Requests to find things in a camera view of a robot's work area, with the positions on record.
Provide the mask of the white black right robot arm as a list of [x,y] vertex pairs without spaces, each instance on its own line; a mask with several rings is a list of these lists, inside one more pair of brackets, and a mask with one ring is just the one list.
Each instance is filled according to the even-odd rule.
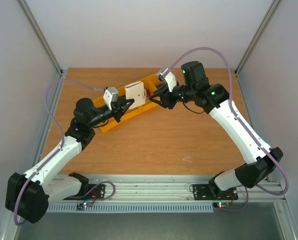
[[211,178],[208,184],[211,196],[221,198],[228,189],[239,186],[253,188],[275,170],[283,157],[282,150],[272,148],[258,136],[221,84],[209,83],[202,63],[187,62],[181,70],[184,85],[177,82],[168,68],[161,69],[156,74],[161,85],[149,100],[170,110],[176,103],[194,102],[217,121],[239,149],[245,163]]

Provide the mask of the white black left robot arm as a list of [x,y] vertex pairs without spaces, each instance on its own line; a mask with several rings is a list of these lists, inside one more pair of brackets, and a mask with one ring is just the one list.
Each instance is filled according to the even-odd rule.
[[99,124],[111,118],[119,122],[133,103],[134,99],[123,97],[101,107],[95,107],[89,98],[82,98],[76,103],[74,118],[60,143],[31,169],[23,174],[15,172],[8,179],[5,207],[13,212],[17,226],[23,224],[18,217],[25,222],[36,223],[49,206],[66,198],[84,199],[93,191],[88,178],[75,172],[58,183],[51,181],[90,144],[95,136],[94,129]]

